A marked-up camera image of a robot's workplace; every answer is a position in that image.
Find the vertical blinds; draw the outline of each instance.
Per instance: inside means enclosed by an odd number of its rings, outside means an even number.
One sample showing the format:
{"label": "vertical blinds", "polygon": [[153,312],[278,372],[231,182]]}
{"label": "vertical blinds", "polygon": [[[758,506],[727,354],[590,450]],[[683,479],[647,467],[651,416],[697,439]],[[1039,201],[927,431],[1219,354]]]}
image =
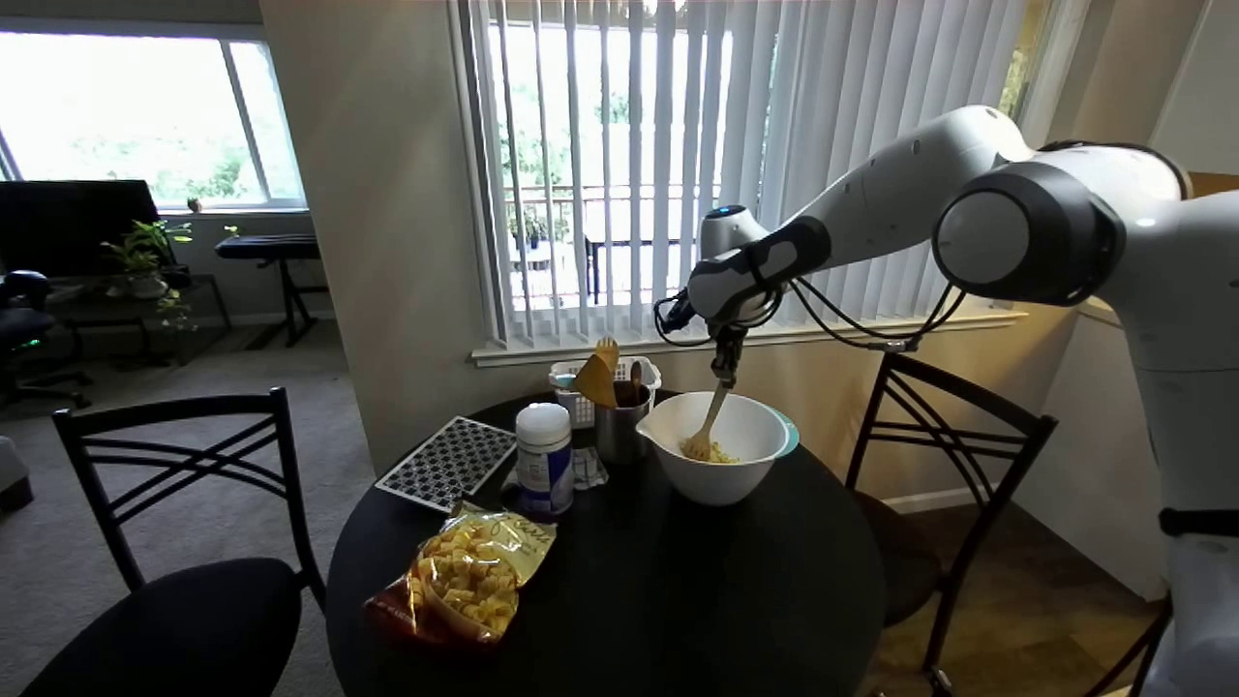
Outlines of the vertical blinds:
{"label": "vertical blinds", "polygon": [[[1021,3],[460,3],[496,341],[647,336],[713,207],[776,230],[904,133],[998,106]],[[928,245],[812,283],[868,321],[945,285]]]}

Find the jar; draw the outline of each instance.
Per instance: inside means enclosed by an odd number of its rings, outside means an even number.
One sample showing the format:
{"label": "jar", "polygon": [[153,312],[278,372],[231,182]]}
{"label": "jar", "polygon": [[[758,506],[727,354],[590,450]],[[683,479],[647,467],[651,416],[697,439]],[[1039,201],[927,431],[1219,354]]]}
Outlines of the jar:
{"label": "jar", "polygon": [[572,416],[562,403],[531,403],[517,416],[520,506],[531,520],[557,520],[572,506]]}

